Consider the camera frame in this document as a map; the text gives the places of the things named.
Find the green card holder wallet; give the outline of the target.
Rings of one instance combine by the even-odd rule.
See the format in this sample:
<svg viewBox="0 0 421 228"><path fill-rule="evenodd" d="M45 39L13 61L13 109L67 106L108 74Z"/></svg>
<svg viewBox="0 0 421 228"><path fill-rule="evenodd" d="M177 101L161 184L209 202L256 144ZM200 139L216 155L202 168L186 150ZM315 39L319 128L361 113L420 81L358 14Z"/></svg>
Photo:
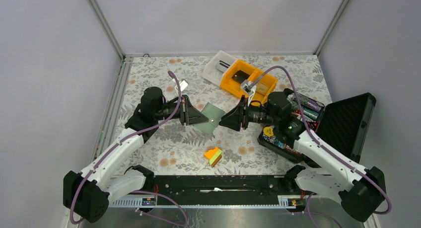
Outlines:
<svg viewBox="0 0 421 228"><path fill-rule="evenodd" d="M208 118L208 121L196 124L194 128L208 135L212 135L213 131L219 126L222 116L225 115L225 111L213 104L207 103L201 113Z"/></svg>

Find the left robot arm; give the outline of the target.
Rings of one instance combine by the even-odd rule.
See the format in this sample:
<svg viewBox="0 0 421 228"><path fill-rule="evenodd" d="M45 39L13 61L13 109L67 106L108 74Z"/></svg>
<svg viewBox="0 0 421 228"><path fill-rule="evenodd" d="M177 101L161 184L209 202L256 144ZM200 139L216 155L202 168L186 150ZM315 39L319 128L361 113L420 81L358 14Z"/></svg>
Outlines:
<svg viewBox="0 0 421 228"><path fill-rule="evenodd" d="M139 190L147 194L154 181L146 169L135 168L120 178L112 176L121 164L139 149L159 128L171 119L182 125L208 122L187 95L166 101L158 87L144 91L140 103L112 144L80 172L69 171L63 179L63 205L90 223L98 221L108 206L121 197Z"/></svg>

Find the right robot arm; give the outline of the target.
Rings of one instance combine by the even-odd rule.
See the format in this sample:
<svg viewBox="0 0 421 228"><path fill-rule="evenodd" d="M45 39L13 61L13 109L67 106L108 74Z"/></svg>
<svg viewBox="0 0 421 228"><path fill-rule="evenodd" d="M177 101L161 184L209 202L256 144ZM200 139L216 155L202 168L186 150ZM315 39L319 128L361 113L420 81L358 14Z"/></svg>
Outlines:
<svg viewBox="0 0 421 228"><path fill-rule="evenodd" d="M380 214L377 208L387 203L383 214L391 211L392 204L386 193L383 172L371 169L347 158L323 141L309 129L305 117L292 115L292 104L284 92L272 92L265 104L254 106L242 96L235 108L222 116L219 125L240 131L248 124L264 124L264 140L278 150L290 147L313 160L328 175L321 175L304 166L290 169L285 188L291 194L301 190L327 197L341 205L345 212L359 222L372 214Z"/></svg>

